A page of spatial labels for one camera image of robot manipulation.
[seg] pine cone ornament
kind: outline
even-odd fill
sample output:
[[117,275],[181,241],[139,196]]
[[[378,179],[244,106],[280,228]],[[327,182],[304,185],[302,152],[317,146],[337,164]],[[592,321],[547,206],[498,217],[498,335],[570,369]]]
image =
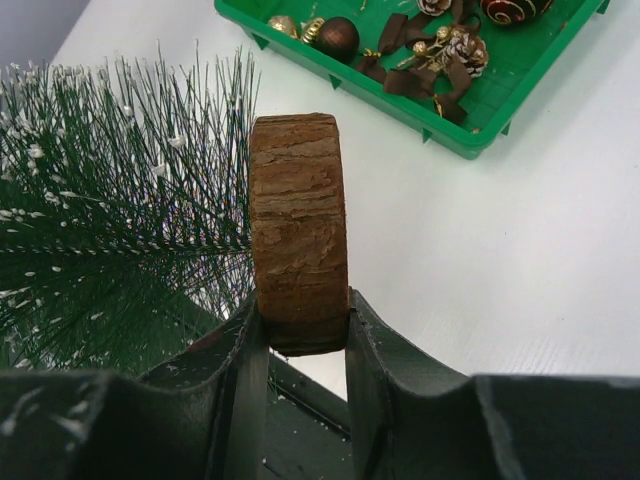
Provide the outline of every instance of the pine cone ornament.
[[422,13],[431,17],[438,17],[451,7],[451,0],[418,0],[418,7]]
[[460,60],[469,72],[471,78],[478,78],[482,75],[485,67],[489,63],[489,52],[487,45],[479,36],[470,32],[457,30],[442,52],[446,59],[445,63]]

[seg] white table surface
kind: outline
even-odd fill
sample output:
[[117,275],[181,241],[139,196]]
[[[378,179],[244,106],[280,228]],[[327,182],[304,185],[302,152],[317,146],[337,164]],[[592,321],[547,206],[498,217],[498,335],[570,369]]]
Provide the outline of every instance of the white table surface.
[[[55,61],[251,48],[258,114],[337,118],[350,284],[389,325],[468,374],[640,375],[639,25],[639,1],[611,2],[473,162],[260,51],[212,0],[92,0]],[[343,358],[292,363],[345,397]]]

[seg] tree bark texture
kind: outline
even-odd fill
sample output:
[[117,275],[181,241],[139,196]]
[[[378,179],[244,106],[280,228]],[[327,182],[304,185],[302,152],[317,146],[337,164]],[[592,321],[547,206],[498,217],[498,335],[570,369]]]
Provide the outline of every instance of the tree bark texture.
[[258,308],[287,356],[346,345],[347,230],[340,141],[331,115],[258,118],[249,172]]

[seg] grey wall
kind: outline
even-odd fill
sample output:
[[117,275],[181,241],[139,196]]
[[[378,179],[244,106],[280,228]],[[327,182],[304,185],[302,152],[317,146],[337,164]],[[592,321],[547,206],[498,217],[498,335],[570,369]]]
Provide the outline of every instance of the grey wall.
[[89,0],[0,0],[0,67],[53,60]]

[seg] artificial christmas tree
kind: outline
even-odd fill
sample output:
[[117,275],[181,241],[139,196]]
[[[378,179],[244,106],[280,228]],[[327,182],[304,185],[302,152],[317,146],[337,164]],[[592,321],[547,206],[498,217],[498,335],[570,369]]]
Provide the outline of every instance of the artificial christmas tree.
[[137,374],[225,320],[253,288],[251,56],[8,74],[0,365]]

